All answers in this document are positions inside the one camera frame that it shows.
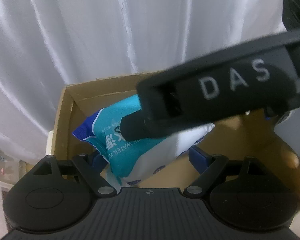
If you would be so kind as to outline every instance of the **curtain fold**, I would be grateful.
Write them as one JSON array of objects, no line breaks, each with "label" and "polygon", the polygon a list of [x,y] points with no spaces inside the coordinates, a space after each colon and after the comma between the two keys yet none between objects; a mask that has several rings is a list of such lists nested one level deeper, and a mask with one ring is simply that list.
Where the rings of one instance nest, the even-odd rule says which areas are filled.
[{"label": "curtain fold", "polygon": [[0,0],[0,148],[44,156],[62,88],[284,31],[282,0]]}]

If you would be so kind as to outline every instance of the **wet wipes package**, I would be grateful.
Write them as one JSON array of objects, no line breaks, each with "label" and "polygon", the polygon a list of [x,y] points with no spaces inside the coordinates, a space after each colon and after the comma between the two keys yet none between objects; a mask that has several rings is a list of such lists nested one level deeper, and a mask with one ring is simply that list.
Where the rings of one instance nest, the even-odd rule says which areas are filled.
[{"label": "wet wipes package", "polygon": [[128,142],[120,133],[121,119],[140,109],[138,95],[134,95],[95,112],[73,132],[79,140],[93,145],[110,164],[106,179],[117,190],[157,173],[214,127],[210,123],[165,138]]}]

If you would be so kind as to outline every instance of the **metal screw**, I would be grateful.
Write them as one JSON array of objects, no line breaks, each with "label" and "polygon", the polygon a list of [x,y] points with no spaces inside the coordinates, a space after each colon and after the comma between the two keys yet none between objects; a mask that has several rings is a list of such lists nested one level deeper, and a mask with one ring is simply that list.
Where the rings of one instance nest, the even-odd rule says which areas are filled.
[{"label": "metal screw", "polygon": [[112,187],[107,187],[107,186],[101,187],[101,188],[98,189],[98,192],[102,195],[108,195],[108,194],[113,192],[113,188]]},{"label": "metal screw", "polygon": [[198,186],[190,186],[187,188],[187,191],[191,194],[200,194],[202,192],[202,188]]}]

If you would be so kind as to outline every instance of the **ribbed black surface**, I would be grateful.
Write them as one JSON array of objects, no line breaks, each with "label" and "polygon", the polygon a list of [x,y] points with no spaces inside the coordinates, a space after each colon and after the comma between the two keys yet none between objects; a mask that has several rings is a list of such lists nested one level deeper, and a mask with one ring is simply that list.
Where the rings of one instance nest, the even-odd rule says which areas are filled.
[{"label": "ribbed black surface", "polygon": [[88,216],[64,231],[31,235],[14,230],[4,240],[297,240],[288,229],[249,234],[216,220],[199,199],[176,188],[123,188],[113,198],[100,199]]}]

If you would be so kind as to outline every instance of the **black robotic device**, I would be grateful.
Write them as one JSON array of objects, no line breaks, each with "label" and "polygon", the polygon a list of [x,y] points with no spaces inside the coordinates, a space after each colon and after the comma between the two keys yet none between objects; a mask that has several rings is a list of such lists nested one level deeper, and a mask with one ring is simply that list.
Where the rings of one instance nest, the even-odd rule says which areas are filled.
[{"label": "black robotic device", "polygon": [[[127,140],[262,107],[283,114],[300,107],[300,30],[200,57],[140,82],[137,91],[142,109],[120,125]],[[252,156],[214,155],[184,192],[117,193],[100,172],[85,154],[44,157],[3,201],[14,228],[4,239],[299,239],[289,230],[296,196]]]}]

